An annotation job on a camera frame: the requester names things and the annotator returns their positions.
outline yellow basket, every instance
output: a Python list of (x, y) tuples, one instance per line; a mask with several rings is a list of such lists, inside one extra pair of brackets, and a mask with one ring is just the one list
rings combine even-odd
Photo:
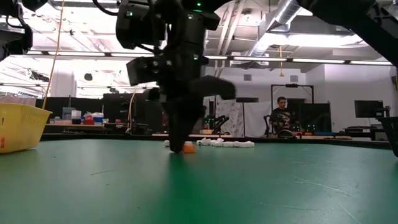
[(34, 106), (0, 103), (0, 153), (38, 146), (51, 113)]

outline man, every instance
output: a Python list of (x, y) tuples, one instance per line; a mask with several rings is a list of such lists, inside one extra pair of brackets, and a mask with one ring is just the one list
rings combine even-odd
[(283, 96), (277, 99), (278, 108), (274, 109), (269, 118), (269, 122), (274, 129), (279, 132), (283, 129), (290, 129), (294, 112), (286, 108), (286, 98)]

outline ceiling duct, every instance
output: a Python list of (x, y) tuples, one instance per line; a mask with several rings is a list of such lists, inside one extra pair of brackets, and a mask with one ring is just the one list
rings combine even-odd
[(248, 51), (246, 56), (260, 57), (267, 50), (266, 32), (277, 29), (275, 31), (288, 32), (290, 22), (300, 12), (301, 7), (296, 0), (280, 0), (276, 10), (266, 14), (258, 27), (259, 37), (253, 48)]

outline orange block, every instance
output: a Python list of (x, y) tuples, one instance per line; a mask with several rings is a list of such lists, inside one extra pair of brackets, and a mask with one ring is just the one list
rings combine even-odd
[(192, 153), (192, 154), (194, 154), (194, 153), (197, 152), (197, 149), (196, 149), (194, 144), (184, 144), (184, 147), (182, 148), (182, 151), (184, 153)]

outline wall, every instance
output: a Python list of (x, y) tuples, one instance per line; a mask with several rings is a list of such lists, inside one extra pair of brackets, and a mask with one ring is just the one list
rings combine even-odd
[(348, 126), (369, 126), (368, 119), (355, 118), (354, 100), (382, 100), (384, 106), (392, 107), (391, 115), (395, 114), (396, 91), (390, 67), (320, 65), (306, 74), (306, 80), (315, 85), (315, 102), (330, 101), (335, 132)]
[[(280, 70), (275, 69), (249, 69), (243, 70), (241, 68), (224, 68), (220, 78), (227, 79), (236, 85), (238, 97), (257, 97), (259, 101), (271, 100), (271, 84), (287, 84), (291, 83), (290, 76), (297, 75), (298, 83), (305, 85), (305, 74), (301, 73), (299, 69), (284, 69), (284, 77), (280, 77)], [(206, 68), (207, 75), (214, 75), (214, 68)], [(244, 74), (251, 74), (252, 81), (243, 81)], [(279, 96), (286, 98), (310, 98), (308, 93), (301, 88), (280, 88), (274, 95), (274, 99)]]

